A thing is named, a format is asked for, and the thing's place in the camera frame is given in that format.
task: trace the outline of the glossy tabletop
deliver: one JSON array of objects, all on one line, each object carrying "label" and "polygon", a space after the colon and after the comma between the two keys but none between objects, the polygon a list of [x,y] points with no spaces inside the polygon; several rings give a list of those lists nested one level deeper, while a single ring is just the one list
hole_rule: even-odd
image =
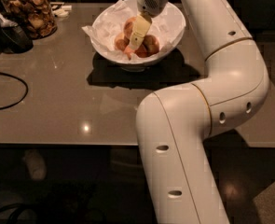
[{"label": "glossy tabletop", "polygon": [[[135,116],[152,91],[205,77],[192,29],[160,63],[128,72],[102,58],[81,27],[92,25],[111,4],[72,4],[58,30],[22,54],[0,55],[0,71],[24,79],[29,93],[0,110],[1,144],[137,145]],[[24,87],[0,77],[0,106],[16,102]],[[275,87],[262,109],[236,129],[252,147],[275,147]]]}]

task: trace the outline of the black cable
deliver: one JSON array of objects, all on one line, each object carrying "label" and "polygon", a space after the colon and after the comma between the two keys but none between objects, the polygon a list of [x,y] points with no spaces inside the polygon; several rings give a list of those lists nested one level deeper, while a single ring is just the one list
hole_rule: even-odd
[{"label": "black cable", "polygon": [[5,206],[0,208],[0,213],[5,212],[5,211],[10,210],[10,209],[19,208],[21,206],[22,206],[22,203],[14,203],[14,204],[10,204],[10,205],[5,205]]},{"label": "black cable", "polygon": [[36,212],[34,205],[23,204],[20,207],[18,207],[14,212],[11,213],[11,215],[7,220],[7,224],[16,224],[18,222],[18,217],[21,215],[21,213],[28,209]]},{"label": "black cable", "polygon": [[28,93],[28,85],[27,85],[27,83],[26,83],[23,79],[21,79],[21,78],[19,78],[19,77],[15,77],[15,76],[13,76],[13,75],[11,75],[11,74],[8,74],[8,73],[0,72],[0,76],[11,77],[11,78],[17,79],[19,82],[21,82],[21,83],[25,86],[25,93],[24,93],[23,96],[19,99],[19,101],[15,102],[15,103],[13,103],[13,104],[10,104],[10,105],[1,106],[1,107],[0,107],[0,110],[2,110],[2,109],[6,109],[6,108],[11,108],[12,106],[17,105],[18,103],[20,103],[20,102],[26,97],[26,95],[27,95],[27,93]]}]

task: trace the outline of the white bowl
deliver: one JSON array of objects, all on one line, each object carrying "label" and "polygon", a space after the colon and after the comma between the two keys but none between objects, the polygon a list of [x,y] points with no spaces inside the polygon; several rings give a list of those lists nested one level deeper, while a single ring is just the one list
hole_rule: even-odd
[{"label": "white bowl", "polygon": [[116,37],[116,35],[122,32],[123,24],[125,23],[126,19],[128,19],[131,16],[136,16],[138,12],[137,0],[124,0],[121,2],[125,3],[125,6],[127,6],[127,10],[125,10],[124,13],[128,12],[128,10],[131,13],[128,13],[128,15],[122,14],[122,18],[117,17],[116,20],[113,20],[111,18],[110,20],[107,19],[107,15],[115,12],[116,4],[114,4],[105,11],[103,11],[92,24],[92,28],[95,31],[100,24],[101,27],[104,27],[105,22],[107,22],[107,26],[109,26],[109,29],[107,29],[108,32],[103,32],[103,34],[106,33],[106,35],[107,33],[110,33],[108,39],[107,37],[105,37],[100,39],[98,38],[96,40],[94,37],[90,36],[92,46],[100,55],[102,55],[111,63],[120,65],[122,68],[126,70],[140,71],[141,68],[144,69],[149,65],[153,65],[160,62],[173,49],[176,48],[177,44],[180,42],[184,35],[186,28],[186,20],[183,13],[178,7],[171,3],[167,3],[162,13],[157,17],[153,18],[152,26],[148,31],[149,34],[155,35],[159,40],[160,52],[158,54],[155,54],[147,58],[139,58],[135,56],[134,59],[129,60],[127,56],[123,54],[121,51],[115,51],[114,38]]}]

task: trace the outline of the dark floor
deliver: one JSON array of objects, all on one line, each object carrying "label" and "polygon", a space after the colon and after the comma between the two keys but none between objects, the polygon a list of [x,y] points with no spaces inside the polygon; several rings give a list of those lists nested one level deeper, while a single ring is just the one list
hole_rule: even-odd
[{"label": "dark floor", "polygon": [[[258,45],[275,85],[275,42]],[[204,146],[231,224],[275,224],[275,148],[249,148],[235,130]],[[0,149],[0,207],[28,203],[37,213],[18,223],[156,223],[138,147],[41,148],[41,182],[28,176],[23,151]]]}]

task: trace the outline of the black screw hole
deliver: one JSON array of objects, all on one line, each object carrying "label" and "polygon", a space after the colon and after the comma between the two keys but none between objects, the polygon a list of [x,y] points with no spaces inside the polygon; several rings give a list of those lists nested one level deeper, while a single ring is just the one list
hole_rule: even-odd
[{"label": "black screw hole", "polygon": [[251,104],[251,102],[248,102],[247,103],[246,113],[249,114],[251,112],[251,109],[252,109],[252,104]]},{"label": "black screw hole", "polygon": [[221,112],[219,122],[220,122],[221,124],[224,124],[224,123],[226,122],[226,118],[227,118],[227,117],[226,117],[225,113],[224,113],[224,112]]},{"label": "black screw hole", "polygon": [[181,190],[171,190],[168,192],[168,197],[170,198],[179,198],[181,197],[183,192]]},{"label": "black screw hole", "polygon": [[231,31],[231,32],[229,32],[228,34],[229,34],[229,35],[235,35],[236,32],[235,32],[235,31]]},{"label": "black screw hole", "polygon": [[168,151],[169,146],[158,146],[156,148],[156,152],[157,153],[165,153],[166,151]]}]

